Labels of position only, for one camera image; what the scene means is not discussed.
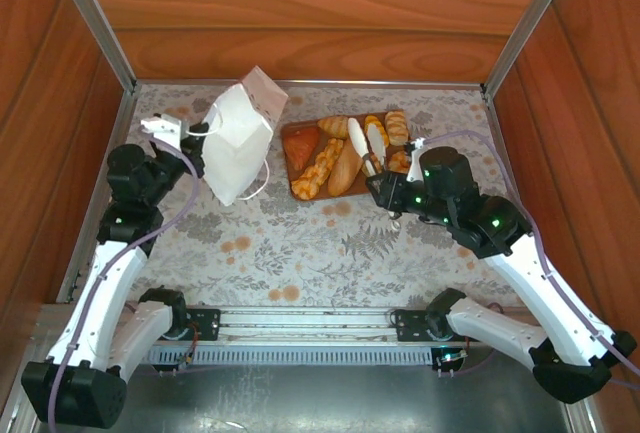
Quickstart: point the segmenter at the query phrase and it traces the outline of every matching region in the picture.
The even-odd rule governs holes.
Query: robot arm
[[[427,149],[423,138],[407,146],[412,156],[407,175],[385,171],[367,179],[376,204],[394,218],[408,212],[445,227],[507,280],[541,325],[510,320],[448,289],[427,307],[429,331],[438,338],[454,333],[472,337],[515,358],[560,401],[573,403],[599,391],[618,360],[543,274],[531,225],[522,213],[505,198],[481,195],[468,160],[454,148]],[[629,356],[636,347],[633,337],[614,332],[597,318],[551,268],[561,290],[591,325]]]
[[[202,177],[204,138],[183,139],[186,134],[181,122],[170,117],[152,118],[143,124],[156,139],[180,149],[194,166],[193,172]],[[206,131],[206,124],[193,131],[203,129]],[[47,359],[29,362],[22,374],[22,386],[41,421],[48,421],[53,394],[60,423],[110,428],[124,407],[127,382],[144,355],[163,334],[178,336],[187,328],[182,293],[155,289],[143,295],[138,310],[114,338],[127,294],[153,249],[156,237],[150,233],[163,223],[158,204],[188,171],[182,159],[152,146],[153,157],[133,144],[119,146],[109,154],[107,181],[112,202],[100,221],[87,284]],[[140,244],[101,276],[105,265],[134,243]],[[92,297],[90,291],[96,282],[101,282],[100,288]],[[60,386],[55,389],[54,378],[66,356]]]

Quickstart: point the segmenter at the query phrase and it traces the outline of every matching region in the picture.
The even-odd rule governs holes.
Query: floral pattern
[[[129,134],[142,118],[168,112],[196,123],[224,86],[144,85]],[[333,114],[402,108],[411,135],[437,136],[490,130],[477,91],[289,87],[279,126]],[[471,138],[447,142],[465,154],[485,192],[504,194],[499,168],[486,147]],[[271,178],[248,201],[224,207],[206,183],[195,207],[156,243],[130,299],[164,285],[189,303],[218,306],[389,306],[422,308],[446,287],[481,302],[521,305],[510,286],[441,228],[403,216],[394,228],[367,195],[316,202],[290,193],[279,131],[267,155]],[[255,184],[263,181],[261,173]],[[161,204],[165,218],[184,205],[192,179],[183,177]]]

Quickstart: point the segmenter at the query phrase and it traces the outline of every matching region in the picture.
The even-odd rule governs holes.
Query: white paper bag
[[[204,179],[229,206],[258,176],[288,95],[259,67],[211,105],[202,148]]]

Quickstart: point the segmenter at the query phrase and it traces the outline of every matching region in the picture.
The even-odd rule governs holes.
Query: wooden cutting board
[[[375,116],[384,125],[384,115],[386,115],[386,112],[385,113],[364,113],[362,115],[352,115],[352,116],[349,116],[349,118],[355,118],[356,120],[358,120],[358,123],[360,123],[360,126],[362,127],[362,130],[364,131],[364,119],[369,115]],[[280,133],[280,137],[281,138],[286,138],[288,135],[291,135],[291,134],[295,133],[296,131],[301,130],[303,128],[308,128],[310,126],[317,126],[318,120],[307,120],[307,121],[298,121],[298,122],[295,122],[295,123],[288,123],[288,124],[286,124],[286,125],[284,125],[282,127],[282,130],[281,130],[281,133]],[[287,158],[287,155],[286,154],[284,155],[285,163],[287,165],[287,176],[289,178],[289,191],[291,191],[291,195],[296,200],[299,200],[299,201],[318,201],[318,200],[326,200],[328,198],[341,198],[343,196],[354,196],[354,195],[369,194],[369,190],[367,189],[367,185],[365,185],[365,183],[364,183],[367,177],[364,175],[364,173],[362,173],[362,171],[360,171],[358,173],[358,176],[356,176],[356,179],[354,180],[353,185],[351,185],[351,188],[349,188],[346,192],[344,192],[342,195],[339,195],[339,196],[331,196],[329,194],[329,192],[327,191],[327,184],[329,183],[328,179],[320,187],[320,191],[318,192],[316,197],[312,198],[311,200],[302,200],[302,199],[298,198],[296,196],[296,194],[291,190],[291,182],[297,180],[298,178],[300,178],[302,173],[304,173],[304,170],[308,166],[313,165],[315,163],[316,156],[322,150],[325,149],[325,147],[327,146],[327,143],[329,142],[329,138],[331,138],[329,135],[327,135],[320,128],[318,128],[318,130],[320,130],[320,140],[318,141],[318,145],[316,146],[316,149],[313,151],[313,154],[309,158],[309,161],[307,161],[307,163],[304,165],[304,168],[302,168],[300,171],[296,171],[293,168],[293,165],[291,164],[291,162],[289,161],[289,158]],[[402,150],[403,150],[402,146],[389,145],[387,147],[387,162],[389,161],[389,158],[391,158],[391,155],[393,155],[394,153],[396,153],[398,151],[402,151]]]

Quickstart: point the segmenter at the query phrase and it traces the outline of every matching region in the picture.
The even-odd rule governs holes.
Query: pastry
[[[404,151],[398,151],[389,158],[389,169],[396,173],[409,173],[411,162],[409,156]]]
[[[371,161],[373,162],[373,166],[376,167],[376,174],[382,171],[382,165],[380,164],[380,160],[378,160],[378,157],[374,153],[371,153]],[[369,170],[367,169],[366,163],[362,165],[362,172],[364,173],[364,176],[371,176],[369,174]]]
[[[315,126],[303,128],[290,135],[283,140],[284,152],[293,165],[293,169],[300,171],[307,164],[313,150],[315,150],[318,140],[320,139],[320,130]]]
[[[389,142],[394,146],[404,145],[409,141],[409,129],[403,110],[392,110],[384,116]]]
[[[318,126],[327,135],[346,140],[349,138],[349,131],[347,129],[348,121],[349,118],[346,116],[329,116],[328,118],[318,120]]]
[[[311,200],[316,197],[322,184],[327,181],[343,146],[344,141],[331,138],[325,149],[316,156],[315,163],[308,166],[300,178],[291,182],[291,190],[298,198]]]
[[[345,141],[340,158],[329,175],[329,183],[327,184],[329,194],[339,196],[351,188],[362,163],[362,158],[356,153],[351,140]]]
[[[382,123],[380,122],[380,120],[378,118],[376,118],[373,115],[369,115],[364,119],[364,131],[368,131],[369,125],[370,124],[374,124],[376,125],[376,128],[378,128],[378,131],[380,132],[380,135],[382,136],[382,139],[384,140],[384,146],[387,147],[389,146],[389,135],[387,135],[387,132],[384,130],[384,126],[382,126]]]

